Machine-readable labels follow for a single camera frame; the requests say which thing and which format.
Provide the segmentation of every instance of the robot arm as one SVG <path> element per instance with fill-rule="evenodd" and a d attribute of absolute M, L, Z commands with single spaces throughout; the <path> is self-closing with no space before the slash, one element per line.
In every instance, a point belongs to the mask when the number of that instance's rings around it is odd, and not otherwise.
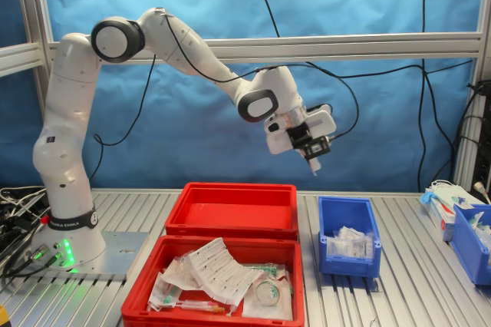
<path fill-rule="evenodd" d="M 33 155 L 51 211 L 48 226 L 35 234 L 32 246 L 45 244 L 61 253 L 61 263 L 52 268 L 86 263 L 104 251 L 81 152 L 101 65 L 125 62 L 143 49 L 184 74 L 210 79 L 230 96 L 244 120 L 266 119 L 271 153 L 295 149 L 316 171 L 316 157 L 329 151 L 326 135 L 336 128 L 330 108 L 306 109 L 287 67 L 259 71 L 252 81 L 240 78 L 195 31 L 163 8 L 152 8 L 137 21 L 107 18 L 91 36 L 65 35 L 55 55 L 44 126 Z"/>
<path fill-rule="evenodd" d="M 306 110 L 287 67 L 262 70 L 252 81 L 230 71 L 188 25 L 163 8 L 151 8 L 137 21 L 108 18 L 91 34 L 97 55 L 107 62 L 124 62 L 142 49 L 157 54 L 173 68 L 210 79 L 225 91 L 246 121 L 265 122 L 272 154 L 296 149 L 313 171 L 317 156 L 329 151 L 326 135 L 336 129 L 327 105 Z"/>

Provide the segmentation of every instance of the metal table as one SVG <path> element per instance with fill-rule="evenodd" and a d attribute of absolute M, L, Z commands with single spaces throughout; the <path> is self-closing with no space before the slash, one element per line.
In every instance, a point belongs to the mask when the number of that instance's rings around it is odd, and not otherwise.
<path fill-rule="evenodd" d="M 15 279 L 0 293 L 12 325 L 122 325 L 120 307 L 180 190 L 94 190 L 105 230 L 149 232 L 126 282 L 50 276 Z M 323 276 L 318 272 L 317 195 L 370 197 L 383 253 L 381 276 Z M 298 221 L 305 282 L 306 326 L 489 326 L 491 287 L 475 287 L 450 245 L 419 204 L 400 193 L 299 192 Z"/>

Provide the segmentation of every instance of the box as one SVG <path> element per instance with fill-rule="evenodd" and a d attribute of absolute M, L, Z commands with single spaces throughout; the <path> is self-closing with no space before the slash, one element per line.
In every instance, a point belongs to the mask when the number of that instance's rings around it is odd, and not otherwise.
<path fill-rule="evenodd" d="M 126 327 L 303 327 L 302 254 L 298 238 L 296 189 L 292 185 L 188 183 L 166 221 L 121 308 Z M 222 237 L 240 263 L 286 264 L 293 286 L 293 321 L 243 318 L 243 301 L 232 316 L 181 308 L 147 310 L 157 273 L 182 256 Z M 183 291 L 180 300 L 209 300 L 204 291 Z"/>
<path fill-rule="evenodd" d="M 382 245 L 369 199 L 344 197 L 319 197 L 319 267 L 322 273 L 378 277 L 381 265 Z M 327 255 L 327 236 L 343 226 L 365 234 L 374 234 L 374 258 Z"/>
<path fill-rule="evenodd" d="M 421 202 L 430 214 L 431 222 L 440 232 L 443 241 L 451 241 L 455 214 L 449 210 L 438 198 L 432 197 L 426 203 Z"/>
<path fill-rule="evenodd" d="M 296 189 L 257 183 L 188 183 L 167 218 L 166 233 L 297 240 Z"/>
<path fill-rule="evenodd" d="M 166 327 L 207 326 L 207 327 L 300 327 L 304 325 L 304 299 L 302 277 L 302 253 L 295 241 L 277 239 L 226 239 L 230 254 L 239 263 L 286 264 L 291 273 L 293 321 L 243 318 L 243 301 L 232 316 L 213 315 L 208 312 L 189 312 L 181 308 L 148 311 L 147 301 L 157 273 L 170 264 L 175 256 L 182 256 L 209 243 L 214 238 L 201 236 L 163 236 L 157 240 L 145 266 L 130 290 L 121 314 L 125 327 Z M 203 291 L 183 291 L 180 299 L 209 300 Z"/>
<path fill-rule="evenodd" d="M 469 219 L 479 212 L 484 212 L 479 221 L 491 225 L 491 206 L 479 204 L 471 210 L 462 210 L 458 206 L 453 208 L 456 216 L 452 247 L 473 284 L 491 285 L 491 266 L 488 266 L 489 251 L 469 225 Z"/>

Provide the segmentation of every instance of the green led light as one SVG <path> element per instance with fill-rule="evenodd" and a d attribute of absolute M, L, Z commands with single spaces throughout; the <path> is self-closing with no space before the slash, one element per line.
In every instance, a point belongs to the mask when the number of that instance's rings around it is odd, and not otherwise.
<path fill-rule="evenodd" d="M 71 267 L 71 266 L 73 266 L 75 264 L 75 258 L 72 255 L 70 243 L 68 242 L 68 240 L 64 239 L 63 240 L 63 244 L 64 244 L 64 250 L 65 250 L 65 252 L 68 255 L 68 260 L 70 261 L 70 262 L 66 262 L 64 264 L 64 266 L 65 267 Z"/>

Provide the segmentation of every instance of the blue plastic bin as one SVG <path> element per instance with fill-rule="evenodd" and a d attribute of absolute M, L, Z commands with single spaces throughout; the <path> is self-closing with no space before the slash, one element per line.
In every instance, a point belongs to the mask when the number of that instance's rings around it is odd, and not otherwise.
<path fill-rule="evenodd" d="M 461 210 L 458 206 L 453 206 L 453 208 L 456 212 L 451 242 L 453 249 L 474 285 L 491 285 L 491 266 L 488 266 L 489 251 L 469 225 L 469 220 L 479 212 L 484 212 L 479 221 L 485 225 L 491 225 L 491 206 L 474 205 L 471 210 Z"/>
<path fill-rule="evenodd" d="M 378 277 L 381 267 L 382 244 L 369 199 L 319 197 L 319 267 L 322 273 Z M 374 258 L 328 256 L 327 236 L 343 226 L 374 234 Z"/>

